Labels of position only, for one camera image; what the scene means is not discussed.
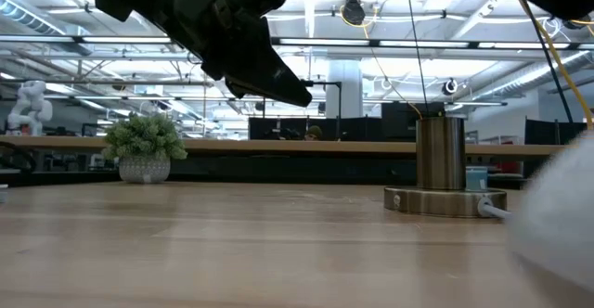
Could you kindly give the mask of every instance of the metal base plate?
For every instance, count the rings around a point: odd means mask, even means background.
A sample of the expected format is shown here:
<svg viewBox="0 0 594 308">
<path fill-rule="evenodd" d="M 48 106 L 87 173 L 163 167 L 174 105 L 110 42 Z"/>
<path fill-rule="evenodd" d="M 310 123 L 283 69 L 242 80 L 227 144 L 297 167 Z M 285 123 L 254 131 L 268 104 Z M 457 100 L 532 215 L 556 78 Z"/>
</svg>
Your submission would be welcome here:
<svg viewBox="0 0 594 308">
<path fill-rule="evenodd" d="M 386 187 L 383 207 L 404 213 L 459 218 L 483 217 L 479 201 L 488 198 L 493 206 L 507 210 L 508 194 L 504 191 L 442 191 L 416 187 Z"/>
</svg>

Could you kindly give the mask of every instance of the blue object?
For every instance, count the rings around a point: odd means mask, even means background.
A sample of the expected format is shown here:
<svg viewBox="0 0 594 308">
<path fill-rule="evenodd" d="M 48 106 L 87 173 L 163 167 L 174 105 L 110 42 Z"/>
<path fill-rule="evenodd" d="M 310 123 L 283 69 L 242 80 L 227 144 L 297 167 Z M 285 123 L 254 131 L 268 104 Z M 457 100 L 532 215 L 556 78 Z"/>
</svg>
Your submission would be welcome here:
<svg viewBox="0 0 594 308">
<path fill-rule="evenodd" d="M 466 189 L 486 190 L 488 177 L 488 169 L 485 167 L 466 167 Z"/>
</svg>

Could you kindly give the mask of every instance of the white pillar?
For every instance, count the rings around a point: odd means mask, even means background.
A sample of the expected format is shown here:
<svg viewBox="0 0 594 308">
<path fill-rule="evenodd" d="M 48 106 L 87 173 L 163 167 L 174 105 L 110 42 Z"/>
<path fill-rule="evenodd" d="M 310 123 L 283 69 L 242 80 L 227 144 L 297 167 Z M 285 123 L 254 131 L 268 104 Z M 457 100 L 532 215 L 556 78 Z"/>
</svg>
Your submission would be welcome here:
<svg viewBox="0 0 594 308">
<path fill-rule="evenodd" d="M 363 117 L 363 75 L 359 60 L 331 60 L 328 82 L 342 82 L 342 118 Z M 326 117 L 335 119 L 339 115 L 339 89 L 334 85 L 326 87 Z"/>
</svg>

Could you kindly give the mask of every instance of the white pot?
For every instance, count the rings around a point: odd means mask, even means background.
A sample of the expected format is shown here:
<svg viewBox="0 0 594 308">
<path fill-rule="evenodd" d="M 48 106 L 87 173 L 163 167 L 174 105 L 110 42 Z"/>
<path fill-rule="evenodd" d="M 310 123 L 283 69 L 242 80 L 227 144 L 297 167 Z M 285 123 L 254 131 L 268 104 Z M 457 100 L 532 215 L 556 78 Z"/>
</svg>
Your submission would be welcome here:
<svg viewBox="0 0 594 308">
<path fill-rule="evenodd" d="M 120 177 L 124 182 L 158 184 L 169 177 L 171 161 L 131 156 L 120 159 Z"/>
</svg>

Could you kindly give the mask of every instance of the green plant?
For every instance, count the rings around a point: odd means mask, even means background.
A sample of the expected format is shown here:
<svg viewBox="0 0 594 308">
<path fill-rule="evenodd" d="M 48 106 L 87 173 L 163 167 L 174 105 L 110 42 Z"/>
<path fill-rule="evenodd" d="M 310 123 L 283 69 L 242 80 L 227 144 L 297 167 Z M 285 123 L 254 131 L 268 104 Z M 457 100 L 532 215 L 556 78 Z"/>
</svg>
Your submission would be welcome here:
<svg viewBox="0 0 594 308">
<path fill-rule="evenodd" d="M 105 141 L 110 145 L 103 150 L 108 160 L 126 156 L 182 160 L 187 156 L 174 123 L 161 115 L 117 122 L 107 130 Z"/>
</svg>

